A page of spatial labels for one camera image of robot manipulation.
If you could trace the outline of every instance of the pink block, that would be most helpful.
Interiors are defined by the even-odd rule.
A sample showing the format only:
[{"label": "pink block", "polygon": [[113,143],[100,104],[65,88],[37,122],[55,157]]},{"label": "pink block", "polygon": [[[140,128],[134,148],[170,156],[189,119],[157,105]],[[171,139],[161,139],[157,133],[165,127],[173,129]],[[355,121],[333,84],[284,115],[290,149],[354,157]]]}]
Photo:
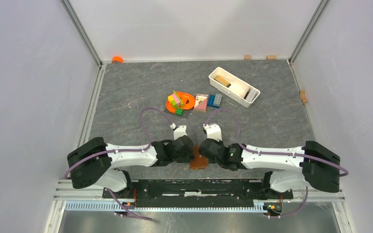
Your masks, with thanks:
[{"label": "pink block", "polygon": [[175,102],[176,102],[177,104],[181,103],[181,102],[179,101],[178,97],[176,97],[176,95],[172,94],[171,96],[174,98],[174,100],[175,100]]}]

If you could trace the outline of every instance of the white plastic bin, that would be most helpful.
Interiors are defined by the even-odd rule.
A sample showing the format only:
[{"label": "white plastic bin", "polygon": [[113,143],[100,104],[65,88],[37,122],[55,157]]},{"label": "white plastic bin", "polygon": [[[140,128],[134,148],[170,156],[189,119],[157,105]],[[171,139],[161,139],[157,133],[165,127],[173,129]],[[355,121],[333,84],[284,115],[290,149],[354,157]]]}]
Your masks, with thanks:
[{"label": "white plastic bin", "polygon": [[[215,77],[217,77],[218,75],[227,80],[231,85],[229,87],[226,87],[216,81]],[[258,98],[259,94],[261,94],[258,89],[242,81],[241,79],[221,67],[216,68],[209,75],[209,83],[212,86],[216,87],[220,92],[226,94],[231,99],[235,100],[246,108],[248,108],[256,100],[256,98]],[[246,99],[244,99],[244,97],[251,89],[255,90],[255,97],[251,100],[251,102],[248,102]]]}]

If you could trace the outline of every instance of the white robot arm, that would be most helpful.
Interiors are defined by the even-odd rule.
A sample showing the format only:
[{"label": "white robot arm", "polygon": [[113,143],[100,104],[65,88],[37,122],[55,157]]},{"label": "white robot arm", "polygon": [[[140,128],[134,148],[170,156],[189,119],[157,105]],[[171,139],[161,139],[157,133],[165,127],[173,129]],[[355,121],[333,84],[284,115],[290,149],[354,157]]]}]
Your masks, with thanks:
[{"label": "white robot arm", "polygon": [[324,192],[339,191],[339,170],[333,166],[306,159],[314,156],[339,165],[339,157],[315,141],[307,141],[303,147],[276,149],[251,145],[231,144],[225,147],[221,129],[217,124],[204,125],[207,139],[199,153],[210,163],[217,163],[229,170],[271,168],[283,171],[267,172],[263,187],[279,193],[292,188],[312,186]]},{"label": "white robot arm", "polygon": [[69,167],[94,153],[105,152],[75,167],[71,173],[74,188],[97,185],[114,192],[128,186],[128,173],[117,168],[122,166],[166,166],[173,161],[192,162],[193,143],[187,136],[187,126],[181,125],[173,131],[174,140],[152,142],[142,146],[116,146],[106,144],[102,137],[96,137],[71,152]]}]

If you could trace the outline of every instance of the metal corner post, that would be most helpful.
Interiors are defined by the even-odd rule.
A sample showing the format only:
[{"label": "metal corner post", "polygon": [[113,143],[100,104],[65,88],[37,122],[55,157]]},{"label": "metal corner post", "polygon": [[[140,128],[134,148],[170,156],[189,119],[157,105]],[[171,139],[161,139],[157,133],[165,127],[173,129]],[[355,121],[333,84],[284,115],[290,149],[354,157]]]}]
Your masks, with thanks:
[{"label": "metal corner post", "polygon": [[75,10],[72,7],[72,4],[69,0],[60,0],[62,5],[65,8],[65,11],[69,15],[73,25],[76,28],[76,31],[78,31],[79,36],[85,43],[85,46],[88,48],[89,53],[91,54],[92,58],[94,59],[97,66],[102,66],[102,60],[99,58],[98,53],[96,52],[93,44],[91,43],[91,40],[89,39],[88,34],[86,34],[84,27],[82,26],[82,23],[80,22],[78,16],[76,15]]},{"label": "metal corner post", "polygon": [[297,56],[299,55],[305,42],[308,40],[309,36],[311,35],[312,30],[314,29],[315,25],[317,24],[318,20],[320,19],[324,9],[327,7],[329,2],[330,0],[321,0],[320,4],[318,5],[317,9],[312,15],[311,20],[309,21],[307,27],[305,28],[304,33],[302,34],[300,40],[298,41],[297,46],[295,47],[294,51],[289,57],[288,61],[290,64],[292,64],[295,61],[295,59],[297,59]]}]

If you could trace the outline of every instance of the colorful toy blocks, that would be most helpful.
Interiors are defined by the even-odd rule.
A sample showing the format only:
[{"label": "colorful toy blocks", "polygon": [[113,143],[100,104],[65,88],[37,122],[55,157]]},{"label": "colorful toy blocks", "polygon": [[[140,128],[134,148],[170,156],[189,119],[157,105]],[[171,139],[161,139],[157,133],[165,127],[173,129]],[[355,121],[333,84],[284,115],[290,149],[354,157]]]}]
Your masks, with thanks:
[{"label": "colorful toy blocks", "polygon": [[177,108],[176,110],[175,110],[175,114],[176,115],[178,115],[178,116],[182,116],[182,108]]},{"label": "colorful toy blocks", "polygon": [[220,108],[221,98],[221,94],[209,95],[208,106],[213,108]]},{"label": "colorful toy blocks", "polygon": [[179,107],[183,107],[184,106],[184,102],[182,101],[182,99],[178,96],[178,94],[176,93],[176,91],[173,92],[174,95],[177,97],[177,99],[179,100]]},{"label": "colorful toy blocks", "polygon": [[171,103],[172,107],[175,109],[184,106],[184,102],[182,102],[182,99],[175,91],[173,92],[173,94],[168,96],[168,102]]}]

